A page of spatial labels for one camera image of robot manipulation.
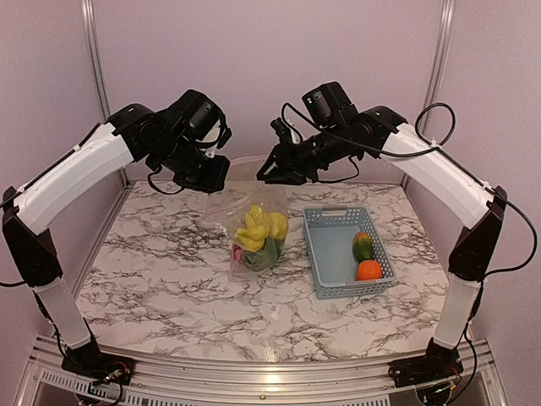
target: light blue basket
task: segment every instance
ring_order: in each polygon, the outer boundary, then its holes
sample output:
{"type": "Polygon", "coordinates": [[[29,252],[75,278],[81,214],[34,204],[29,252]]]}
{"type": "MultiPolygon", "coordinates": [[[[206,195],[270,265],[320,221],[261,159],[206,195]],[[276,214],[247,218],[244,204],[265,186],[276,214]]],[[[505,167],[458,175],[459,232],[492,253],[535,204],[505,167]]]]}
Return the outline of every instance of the light blue basket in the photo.
{"type": "Polygon", "coordinates": [[[363,207],[306,207],[304,239],[318,299],[348,298],[383,293],[396,279],[389,257],[372,219],[363,207]],[[353,256],[353,237],[367,233],[374,246],[374,259],[383,268],[383,277],[375,281],[356,281],[358,263],[353,256]]]}

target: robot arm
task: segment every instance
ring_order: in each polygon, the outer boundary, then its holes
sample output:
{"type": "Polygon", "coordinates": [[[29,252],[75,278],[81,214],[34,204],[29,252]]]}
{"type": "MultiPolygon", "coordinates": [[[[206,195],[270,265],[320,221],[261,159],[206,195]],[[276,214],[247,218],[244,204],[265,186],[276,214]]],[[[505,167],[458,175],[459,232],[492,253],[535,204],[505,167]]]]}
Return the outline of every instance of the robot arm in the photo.
{"type": "Polygon", "coordinates": [[[160,112],[139,104],[125,107],[43,174],[17,190],[6,190],[3,234],[42,312],[68,345],[64,369],[99,377],[96,371],[113,372],[115,363],[129,365],[131,360],[99,351],[62,278],[48,229],[51,222],[94,184],[145,157],[154,171],[161,166],[171,169],[173,181],[182,188],[222,190],[229,161],[215,151],[230,136],[221,109],[190,90],[160,112]]]}
{"type": "Polygon", "coordinates": [[[464,227],[451,252],[450,284],[440,322],[426,355],[394,361],[390,374],[401,387],[452,376],[453,370],[462,372],[456,347],[476,311],[482,281],[500,235],[505,191],[477,182],[439,148],[424,153],[431,145],[419,139],[415,128],[389,108],[378,106],[358,112],[336,82],[310,91],[303,102],[320,133],[295,144],[286,123],[281,118],[274,120],[271,126],[280,143],[258,172],[258,180],[269,184],[304,184],[307,179],[316,182],[319,169],[326,170],[345,156],[360,160],[368,153],[400,168],[445,203],[464,227]]]}

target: clear plastic bag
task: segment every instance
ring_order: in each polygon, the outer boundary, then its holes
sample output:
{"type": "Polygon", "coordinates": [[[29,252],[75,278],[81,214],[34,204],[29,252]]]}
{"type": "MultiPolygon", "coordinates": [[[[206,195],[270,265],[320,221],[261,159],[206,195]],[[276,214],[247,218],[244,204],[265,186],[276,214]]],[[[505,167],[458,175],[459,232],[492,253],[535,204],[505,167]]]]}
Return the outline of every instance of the clear plastic bag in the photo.
{"type": "Polygon", "coordinates": [[[226,188],[207,200],[205,220],[218,224],[231,241],[233,279],[269,269],[284,250],[289,229],[286,188],[252,180],[263,159],[233,161],[226,188]]]}

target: purple wall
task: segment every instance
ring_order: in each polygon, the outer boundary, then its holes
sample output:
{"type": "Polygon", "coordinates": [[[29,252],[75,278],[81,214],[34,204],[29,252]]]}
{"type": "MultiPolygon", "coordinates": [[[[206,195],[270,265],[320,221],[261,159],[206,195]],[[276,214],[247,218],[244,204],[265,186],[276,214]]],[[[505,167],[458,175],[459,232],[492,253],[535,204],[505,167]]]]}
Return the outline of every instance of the purple wall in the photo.
{"type": "MultiPolygon", "coordinates": [[[[80,11],[74,0],[0,3],[0,173],[19,186],[61,156],[100,120],[80,11]]],[[[52,235],[72,282],[119,193],[108,178],[58,218],[52,235]]],[[[0,280],[20,276],[0,238],[0,280]]],[[[47,332],[31,291],[0,292],[0,393],[12,404],[38,332],[47,332]]]]}
{"type": "MultiPolygon", "coordinates": [[[[541,231],[541,3],[457,2],[451,52],[438,97],[458,117],[446,149],[478,176],[500,184],[541,231]]],[[[446,132],[445,120],[432,122],[430,135],[446,132]]],[[[443,261],[456,241],[458,221],[417,184],[408,194],[443,261]]],[[[532,237],[507,210],[492,267],[520,263],[532,237]]],[[[538,404],[541,386],[541,260],[486,286],[474,322],[476,337],[487,337],[510,405],[538,404]]]]}
{"type": "MultiPolygon", "coordinates": [[[[339,80],[359,109],[385,103],[415,117],[440,10],[427,0],[101,0],[96,23],[113,110],[134,101],[162,108],[190,87],[204,91],[227,115],[234,158],[268,153],[282,103],[301,107],[326,81],[339,80]]],[[[148,172],[128,169],[134,179],[148,172]]],[[[349,173],[344,161],[327,178],[349,173]]],[[[359,180],[401,177],[367,158],[359,180]]]]}

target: green fruit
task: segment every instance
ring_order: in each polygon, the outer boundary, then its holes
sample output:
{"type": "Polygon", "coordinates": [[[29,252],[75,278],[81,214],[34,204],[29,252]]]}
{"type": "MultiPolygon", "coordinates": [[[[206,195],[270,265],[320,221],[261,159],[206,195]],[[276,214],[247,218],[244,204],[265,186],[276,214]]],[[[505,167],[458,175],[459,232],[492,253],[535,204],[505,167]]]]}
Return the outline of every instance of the green fruit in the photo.
{"type": "Polygon", "coordinates": [[[355,234],[353,238],[353,255],[357,262],[374,259],[374,247],[372,238],[363,232],[355,234]]]}

